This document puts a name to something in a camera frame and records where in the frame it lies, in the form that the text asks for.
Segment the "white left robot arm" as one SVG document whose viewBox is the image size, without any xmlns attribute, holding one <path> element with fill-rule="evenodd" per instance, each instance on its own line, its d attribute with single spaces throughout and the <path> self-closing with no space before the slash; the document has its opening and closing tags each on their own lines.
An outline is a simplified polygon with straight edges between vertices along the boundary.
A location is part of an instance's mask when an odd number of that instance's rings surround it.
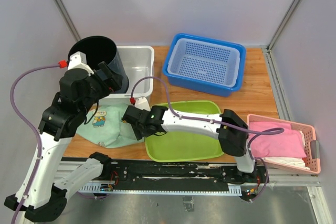
<svg viewBox="0 0 336 224">
<path fill-rule="evenodd" d="M 54 96 L 51 106 L 34 127 L 18 110 L 14 92 L 18 82 L 35 71 L 49 68 L 64 68 L 67 71 L 60 79 L 60 90 Z M 56 220 L 64 210 L 67 201 L 86 183 L 95 178 L 110 179 L 112 159 L 99 152 L 91 154 L 86 162 L 68 176 L 55 182 L 54 176 L 64 152 L 74 137 L 77 128 L 87 120 L 89 109 L 99 100 L 121 88 L 121 75 L 104 61 L 98 64 L 104 78 L 79 63 L 74 67 L 67 61 L 36 67 L 22 73 L 12 84 L 10 102 L 15 113 L 32 129 L 37 142 L 36 151 L 27 175 L 19 191 L 6 197 L 4 205 L 13 210 L 11 219 L 15 223 L 19 212 L 31 222 Z"/>
</svg>

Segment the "white perforated basket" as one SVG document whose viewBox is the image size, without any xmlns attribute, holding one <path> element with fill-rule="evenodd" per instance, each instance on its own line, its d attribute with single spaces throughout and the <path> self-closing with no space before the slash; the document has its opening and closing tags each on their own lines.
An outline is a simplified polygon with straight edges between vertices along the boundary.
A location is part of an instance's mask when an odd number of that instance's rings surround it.
<svg viewBox="0 0 336 224">
<path fill-rule="evenodd" d="M 170 56 L 167 71 L 177 76 L 233 87 L 238 78 L 238 49 L 181 38 Z"/>
</svg>

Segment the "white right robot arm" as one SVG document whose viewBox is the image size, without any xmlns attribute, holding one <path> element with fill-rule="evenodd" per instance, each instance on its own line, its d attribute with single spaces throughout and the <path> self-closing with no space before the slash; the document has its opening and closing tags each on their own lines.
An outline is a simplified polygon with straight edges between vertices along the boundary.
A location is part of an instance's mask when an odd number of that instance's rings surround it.
<svg viewBox="0 0 336 224">
<path fill-rule="evenodd" d="M 149 111 L 128 106 L 122 121 L 132 126 L 136 138 L 158 133 L 191 132 L 219 141 L 223 153 L 233 156 L 238 177 L 250 182 L 257 175 L 255 160 L 247 147 L 248 135 L 252 133 L 247 124 L 233 111 L 217 114 L 197 114 L 175 111 L 155 105 Z"/>
</svg>

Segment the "pink perforated basket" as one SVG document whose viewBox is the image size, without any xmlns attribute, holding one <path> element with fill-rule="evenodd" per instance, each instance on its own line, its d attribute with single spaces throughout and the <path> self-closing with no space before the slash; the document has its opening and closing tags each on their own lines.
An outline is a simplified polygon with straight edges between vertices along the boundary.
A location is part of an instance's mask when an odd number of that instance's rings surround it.
<svg viewBox="0 0 336 224">
<path fill-rule="evenodd" d="M 306 124 L 301 124 L 301 123 L 296 123 L 296 122 L 291 122 L 291 121 L 286 121 L 286 120 L 281 120 L 281 119 L 269 118 L 269 117 L 261 116 L 261 115 L 255 115 L 255 114 L 247 115 L 247 125 L 248 126 L 251 122 L 261 122 L 261 121 L 289 123 L 289 124 L 291 124 L 291 128 L 293 130 L 298 130 L 299 132 L 302 132 L 303 136 L 304 136 L 304 140 L 305 140 L 304 151 L 307 155 L 307 157 L 305 157 L 303 159 L 303 161 L 304 161 L 306 167 L 309 168 L 309 169 L 296 168 L 296 167 L 289 166 L 289 165 L 284 165 L 284 164 L 281 164 L 281 163 L 268 162 L 268 161 L 265 161 L 262 157 L 260 157 L 260 158 L 262 158 L 262 160 L 265 162 L 265 164 L 268 167 L 287 170 L 287 171 L 294 172 L 296 174 L 319 174 L 321 172 L 320 156 L 319 156 L 319 142 L 316 140 L 316 133 L 315 133 L 315 129 L 314 129 L 313 126 L 306 125 Z M 248 140 L 247 140 L 247 150 L 250 151 L 251 155 L 252 155 L 252 153 L 251 153 L 250 146 L 251 146 L 251 143 L 257 137 L 258 136 L 254 133 L 249 134 L 249 137 L 248 137 Z"/>
</svg>

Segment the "pink folded cloth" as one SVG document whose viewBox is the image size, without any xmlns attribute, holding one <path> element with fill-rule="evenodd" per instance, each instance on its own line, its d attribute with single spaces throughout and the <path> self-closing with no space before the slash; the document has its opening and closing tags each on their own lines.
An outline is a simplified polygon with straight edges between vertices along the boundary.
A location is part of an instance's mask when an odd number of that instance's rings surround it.
<svg viewBox="0 0 336 224">
<path fill-rule="evenodd" d="M 275 135 L 261 135 L 251 143 L 251 153 L 254 157 L 292 157 L 305 158 L 302 134 L 293 130 L 289 123 L 251 122 L 248 128 L 262 132 L 267 129 L 283 128 L 284 132 Z"/>
</svg>

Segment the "green plastic tub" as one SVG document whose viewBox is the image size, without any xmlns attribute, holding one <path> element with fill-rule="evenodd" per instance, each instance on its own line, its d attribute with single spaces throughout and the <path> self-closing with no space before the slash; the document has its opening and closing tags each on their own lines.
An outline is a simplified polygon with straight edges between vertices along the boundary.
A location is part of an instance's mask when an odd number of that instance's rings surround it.
<svg viewBox="0 0 336 224">
<path fill-rule="evenodd" d="M 206 100 L 173 102 L 175 111 L 199 114 L 220 113 L 219 106 Z M 156 162 L 187 162 L 210 159 L 224 153 L 220 143 L 208 136 L 189 132 L 168 132 L 145 138 L 148 156 Z"/>
</svg>

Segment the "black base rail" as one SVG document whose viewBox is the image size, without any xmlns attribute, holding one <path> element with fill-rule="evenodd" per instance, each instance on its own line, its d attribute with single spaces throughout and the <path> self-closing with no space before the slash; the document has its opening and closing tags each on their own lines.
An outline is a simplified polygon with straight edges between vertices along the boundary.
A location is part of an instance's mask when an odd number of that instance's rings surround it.
<svg viewBox="0 0 336 224">
<path fill-rule="evenodd" d="M 266 169 L 256 166 L 251 174 L 234 164 L 157 163 L 114 159 L 106 178 L 90 179 L 79 188 L 84 194 L 154 194 L 255 196 L 269 182 Z"/>
</svg>

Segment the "green printed cloth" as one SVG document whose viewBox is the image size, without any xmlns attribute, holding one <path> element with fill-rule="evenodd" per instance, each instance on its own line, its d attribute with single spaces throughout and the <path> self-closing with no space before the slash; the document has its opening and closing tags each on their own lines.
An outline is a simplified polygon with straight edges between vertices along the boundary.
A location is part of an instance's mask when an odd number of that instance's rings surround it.
<svg viewBox="0 0 336 224">
<path fill-rule="evenodd" d="M 90 122 L 81 124 L 76 134 L 104 148 L 118 148 L 143 142 L 143 138 L 138 140 L 135 137 L 130 124 L 121 121 L 127 108 L 127 104 L 119 103 L 90 110 Z"/>
</svg>

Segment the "dark round bucket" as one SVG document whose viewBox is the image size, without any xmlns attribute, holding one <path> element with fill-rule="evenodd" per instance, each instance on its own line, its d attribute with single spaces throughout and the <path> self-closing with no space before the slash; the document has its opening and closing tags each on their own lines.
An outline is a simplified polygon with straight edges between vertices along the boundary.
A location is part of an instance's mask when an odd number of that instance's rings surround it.
<svg viewBox="0 0 336 224">
<path fill-rule="evenodd" d="M 103 73 L 98 64 L 105 62 L 107 66 L 119 75 L 121 88 L 113 90 L 113 93 L 126 93 L 129 88 L 129 78 L 125 72 L 119 51 L 113 40 L 105 36 L 90 36 L 75 43 L 68 52 L 68 59 L 76 52 L 86 55 L 86 64 L 95 70 L 98 76 L 107 81 L 108 77 Z"/>
</svg>

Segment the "blue plastic tub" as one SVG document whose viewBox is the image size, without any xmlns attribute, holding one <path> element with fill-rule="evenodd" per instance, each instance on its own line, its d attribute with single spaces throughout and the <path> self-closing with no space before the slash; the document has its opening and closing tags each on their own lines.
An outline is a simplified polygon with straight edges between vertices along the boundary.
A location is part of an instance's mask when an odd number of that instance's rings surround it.
<svg viewBox="0 0 336 224">
<path fill-rule="evenodd" d="M 235 85 L 230 88 L 226 86 L 220 86 L 218 84 L 185 78 L 185 77 L 181 77 L 181 76 L 168 73 L 167 66 L 168 66 L 170 56 L 172 54 L 175 44 L 181 38 L 200 40 L 204 42 L 210 42 L 210 43 L 229 46 L 229 47 L 238 49 L 240 52 L 240 65 L 239 65 L 238 78 L 236 80 Z M 195 36 L 195 35 L 190 35 L 190 34 L 185 34 L 185 33 L 179 33 L 175 35 L 172 41 L 169 52 L 166 56 L 166 59 L 162 67 L 162 72 L 167 77 L 169 83 L 173 86 L 178 86 L 178 87 L 182 87 L 186 89 L 196 90 L 199 92 L 218 95 L 221 97 L 228 97 L 231 95 L 231 93 L 239 91 L 242 87 L 243 79 L 244 79 L 245 59 L 246 59 L 246 48 L 241 44 L 221 41 L 221 40 L 216 40 L 216 39 L 211 39 L 211 38 L 206 38 L 206 37 L 200 37 L 200 36 Z"/>
</svg>

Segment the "white plastic bin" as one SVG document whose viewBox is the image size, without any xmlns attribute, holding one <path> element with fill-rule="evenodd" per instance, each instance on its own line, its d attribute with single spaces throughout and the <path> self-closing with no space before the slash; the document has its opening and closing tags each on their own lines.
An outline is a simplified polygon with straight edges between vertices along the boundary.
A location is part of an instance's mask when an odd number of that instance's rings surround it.
<svg viewBox="0 0 336 224">
<path fill-rule="evenodd" d="M 119 55 L 129 79 L 129 88 L 126 93 L 111 94 L 99 101 L 99 105 L 130 104 L 132 88 L 135 88 L 135 98 L 146 97 L 150 101 L 153 92 L 153 79 L 146 79 L 139 84 L 142 78 L 154 75 L 154 49 L 151 46 L 118 46 Z"/>
</svg>

